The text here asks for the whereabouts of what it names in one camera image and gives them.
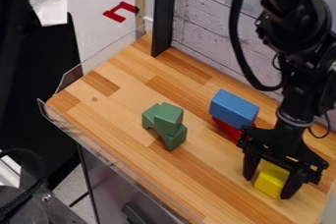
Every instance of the blue block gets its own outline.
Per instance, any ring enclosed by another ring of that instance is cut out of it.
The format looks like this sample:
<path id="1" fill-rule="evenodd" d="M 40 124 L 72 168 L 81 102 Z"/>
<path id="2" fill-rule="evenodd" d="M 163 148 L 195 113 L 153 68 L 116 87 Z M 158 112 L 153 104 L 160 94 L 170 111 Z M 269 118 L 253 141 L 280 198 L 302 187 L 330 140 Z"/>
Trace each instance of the blue block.
<path id="1" fill-rule="evenodd" d="M 210 114 L 237 128 L 250 126 L 259 111 L 259 107 L 224 89 L 219 89 L 212 98 Z"/>

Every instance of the black post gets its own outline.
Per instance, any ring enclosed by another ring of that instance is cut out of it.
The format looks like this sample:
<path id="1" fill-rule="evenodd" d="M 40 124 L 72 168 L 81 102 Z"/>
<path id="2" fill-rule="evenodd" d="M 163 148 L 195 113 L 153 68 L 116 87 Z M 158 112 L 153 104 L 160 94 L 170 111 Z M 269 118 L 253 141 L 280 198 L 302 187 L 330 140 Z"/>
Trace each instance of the black post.
<path id="1" fill-rule="evenodd" d="M 175 0 L 155 0 L 151 56 L 156 57 L 170 47 L 173 37 Z"/>

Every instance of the white paper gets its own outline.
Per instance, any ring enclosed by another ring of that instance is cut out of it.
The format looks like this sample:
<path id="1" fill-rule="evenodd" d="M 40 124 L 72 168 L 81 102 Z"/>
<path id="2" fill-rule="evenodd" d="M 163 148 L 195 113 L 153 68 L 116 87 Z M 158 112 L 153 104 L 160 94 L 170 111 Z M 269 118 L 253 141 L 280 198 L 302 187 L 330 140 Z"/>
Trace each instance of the white paper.
<path id="1" fill-rule="evenodd" d="M 43 27 L 68 22 L 68 0 L 30 0 Z"/>

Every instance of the wooden table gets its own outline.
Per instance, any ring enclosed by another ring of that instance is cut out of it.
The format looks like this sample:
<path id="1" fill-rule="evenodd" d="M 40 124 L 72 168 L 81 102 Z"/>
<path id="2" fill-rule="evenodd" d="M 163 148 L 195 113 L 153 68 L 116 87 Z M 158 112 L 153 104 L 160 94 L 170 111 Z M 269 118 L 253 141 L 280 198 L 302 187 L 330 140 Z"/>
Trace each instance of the wooden table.
<path id="1" fill-rule="evenodd" d="M 330 164 L 321 183 L 304 185 L 290 200 L 272 199 L 243 178 L 242 151 L 217 129 L 208 108 L 224 88 L 260 106 L 256 123 L 271 128 L 278 103 L 175 48 L 156 59 L 149 48 L 148 35 L 47 105 L 80 129 L 77 139 L 191 222 L 314 223 L 336 177 L 335 134 L 324 140 L 306 134 L 306 143 Z M 188 138 L 173 152 L 141 127 L 141 113 L 162 102 L 185 108 Z M 313 129 L 320 135 L 325 131 Z"/>

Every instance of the stacked blocks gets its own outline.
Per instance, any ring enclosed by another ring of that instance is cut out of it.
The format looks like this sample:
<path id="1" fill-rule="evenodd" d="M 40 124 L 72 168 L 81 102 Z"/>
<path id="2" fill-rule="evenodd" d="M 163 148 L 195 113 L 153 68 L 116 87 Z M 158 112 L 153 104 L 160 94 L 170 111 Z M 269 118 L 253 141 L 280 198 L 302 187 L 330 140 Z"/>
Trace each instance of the stacked blocks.
<path id="1" fill-rule="evenodd" d="M 155 130 L 163 139 L 165 146 L 173 150 L 187 137 L 187 127 L 182 124 L 183 109 L 169 103 L 155 104 L 142 113 L 142 126 Z"/>
<path id="2" fill-rule="evenodd" d="M 224 89 L 211 100 L 210 115 L 220 129 L 237 143 L 243 126 L 252 126 L 259 107 Z"/>
<path id="3" fill-rule="evenodd" d="M 279 198 L 289 175 L 289 171 L 266 162 L 254 183 L 254 187 L 273 198 Z"/>

